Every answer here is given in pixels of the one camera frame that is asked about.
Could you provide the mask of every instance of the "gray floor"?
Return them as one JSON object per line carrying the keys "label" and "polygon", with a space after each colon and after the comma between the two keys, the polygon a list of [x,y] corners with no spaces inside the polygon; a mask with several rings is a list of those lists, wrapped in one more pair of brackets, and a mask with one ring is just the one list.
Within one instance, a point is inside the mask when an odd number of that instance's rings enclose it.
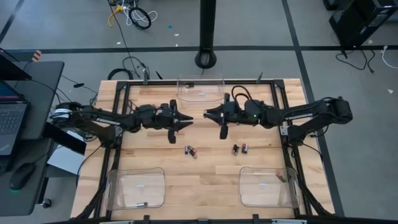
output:
{"label": "gray floor", "polygon": [[[328,24],[331,15],[321,0],[288,0],[297,37],[302,46],[333,46],[336,41]],[[6,23],[15,1],[0,2],[0,28]],[[156,10],[159,18],[149,30],[127,27],[118,15],[129,47],[197,46],[199,43],[199,1],[142,0],[146,10]],[[5,49],[82,49],[123,48],[118,28],[108,27],[109,7],[106,1],[25,0],[5,39]],[[397,45],[398,23],[384,24],[368,45]],[[292,46],[289,28],[280,0],[219,0],[217,2],[215,45]],[[350,104],[354,120],[345,126],[332,125],[326,134],[338,190],[346,216],[398,220],[398,70],[387,67],[380,52],[369,70],[359,71],[335,59],[339,52],[304,51],[303,57],[316,99],[343,96]],[[133,53],[152,71],[164,78],[181,73],[200,74],[194,64],[196,52]],[[222,73],[225,78],[300,78],[294,51],[219,51],[218,62],[207,74]],[[109,72],[121,68],[125,53],[44,54],[43,61],[65,62],[64,75],[98,89]],[[398,51],[386,55],[398,66]],[[349,56],[349,62],[362,66],[360,52]],[[72,100],[88,103],[93,94],[74,89],[62,79],[60,89]],[[66,220],[75,191],[74,179],[51,180],[47,196],[53,199],[51,209],[35,208],[29,217],[0,218],[0,223],[34,223]]]}

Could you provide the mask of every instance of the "computer mouse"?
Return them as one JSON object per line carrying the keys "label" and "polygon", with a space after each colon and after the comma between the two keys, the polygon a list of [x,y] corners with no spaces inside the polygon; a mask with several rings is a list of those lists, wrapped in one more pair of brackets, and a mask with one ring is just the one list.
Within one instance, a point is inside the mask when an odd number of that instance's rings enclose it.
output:
{"label": "computer mouse", "polygon": [[11,176],[10,188],[12,190],[22,189],[29,180],[29,177],[32,175],[33,171],[35,171],[34,163],[26,162],[19,166]]}

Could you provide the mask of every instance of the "transparent container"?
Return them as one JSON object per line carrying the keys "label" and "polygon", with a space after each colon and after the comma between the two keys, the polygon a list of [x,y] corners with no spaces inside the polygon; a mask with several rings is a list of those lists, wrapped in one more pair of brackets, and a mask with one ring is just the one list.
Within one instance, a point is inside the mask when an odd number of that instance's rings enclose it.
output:
{"label": "transparent container", "polygon": [[177,79],[177,98],[185,108],[217,107],[224,102],[223,75],[181,74]]}
{"label": "transparent container", "polygon": [[106,183],[106,209],[159,208],[164,203],[165,177],[161,168],[112,170]]}
{"label": "transparent container", "polygon": [[239,173],[239,199],[247,207],[298,208],[299,192],[291,168],[243,167]]}

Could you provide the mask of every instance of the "wooden tabletop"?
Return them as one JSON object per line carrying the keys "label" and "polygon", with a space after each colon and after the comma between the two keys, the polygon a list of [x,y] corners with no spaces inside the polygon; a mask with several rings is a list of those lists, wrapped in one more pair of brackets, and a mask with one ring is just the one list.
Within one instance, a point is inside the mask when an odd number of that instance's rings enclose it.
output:
{"label": "wooden tabletop", "polygon": [[[305,104],[300,80],[284,81],[289,106]],[[271,89],[268,86],[245,86],[254,99],[273,105]],[[116,81],[101,82],[97,108],[112,111],[115,88]],[[231,88],[232,85],[226,85],[224,92],[230,93]],[[177,99],[176,86],[133,86],[129,98],[136,105],[159,106],[171,99]],[[240,105],[243,105],[244,100],[238,99]],[[184,107],[178,100],[177,104],[181,113],[194,118],[193,125],[176,135],[177,143],[169,144],[166,130],[142,129],[135,134],[124,133],[119,163],[119,170],[162,168],[165,172],[163,206],[114,210],[112,220],[142,220],[144,215],[150,215],[151,220],[248,219],[253,214],[259,214],[260,218],[294,217],[291,208],[252,208],[245,207],[239,201],[238,181],[242,167],[285,168],[277,128],[230,124],[227,139],[220,140],[220,127],[203,118],[203,110],[209,107]],[[233,145],[240,146],[243,143],[249,145],[248,154],[239,153],[233,156]],[[317,148],[314,138],[306,138],[305,143]],[[197,159],[184,154],[186,144],[197,150]],[[85,156],[90,155],[98,146],[98,141],[89,143]],[[306,146],[299,147],[299,151],[308,188],[329,212],[334,212],[319,154]],[[97,191],[103,156],[104,150],[100,149],[85,162],[71,217],[78,215]],[[302,201],[300,211],[304,213]]]}

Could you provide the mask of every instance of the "yellow cable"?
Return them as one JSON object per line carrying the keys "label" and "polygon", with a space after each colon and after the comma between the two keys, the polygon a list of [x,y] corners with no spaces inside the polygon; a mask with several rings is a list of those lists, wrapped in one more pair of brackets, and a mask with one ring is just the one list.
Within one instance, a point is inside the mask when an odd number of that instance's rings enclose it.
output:
{"label": "yellow cable", "polygon": [[114,25],[114,19],[112,20],[112,23],[111,23],[112,17],[115,17],[115,13],[118,13],[118,12],[123,12],[123,8],[120,5],[117,5],[116,10],[108,17],[108,25],[110,27],[112,27]]}

